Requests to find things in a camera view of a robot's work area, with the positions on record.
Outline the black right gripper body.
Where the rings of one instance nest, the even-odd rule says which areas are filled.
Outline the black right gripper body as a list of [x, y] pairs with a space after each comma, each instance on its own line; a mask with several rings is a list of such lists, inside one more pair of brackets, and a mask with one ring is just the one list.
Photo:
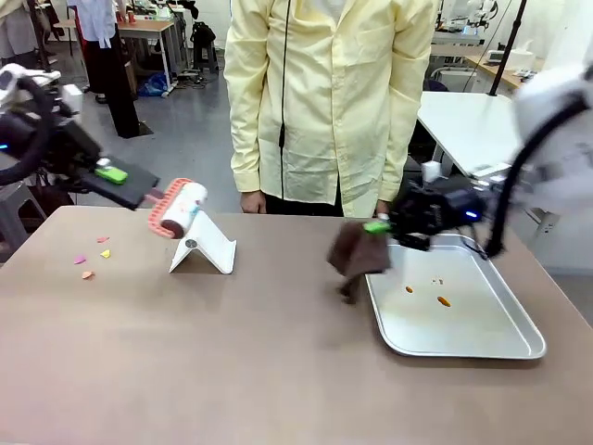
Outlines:
[[445, 191], [413, 186], [393, 205], [393, 236], [438, 235], [484, 216], [485, 201], [470, 186]]

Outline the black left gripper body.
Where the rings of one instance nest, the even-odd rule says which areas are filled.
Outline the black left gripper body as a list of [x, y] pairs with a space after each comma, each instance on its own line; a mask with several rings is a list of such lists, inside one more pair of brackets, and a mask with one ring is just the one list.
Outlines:
[[16, 161], [1, 170], [2, 184], [14, 184], [40, 169], [77, 177], [78, 170], [91, 171], [101, 158], [101, 148], [78, 122], [54, 113], [2, 114], [1, 152]]

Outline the person's right hand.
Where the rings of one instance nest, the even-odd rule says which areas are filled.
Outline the person's right hand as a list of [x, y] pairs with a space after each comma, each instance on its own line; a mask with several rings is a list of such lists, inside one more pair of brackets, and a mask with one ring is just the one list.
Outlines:
[[241, 194], [240, 206], [243, 213], [266, 214], [266, 199], [261, 191], [245, 192]]

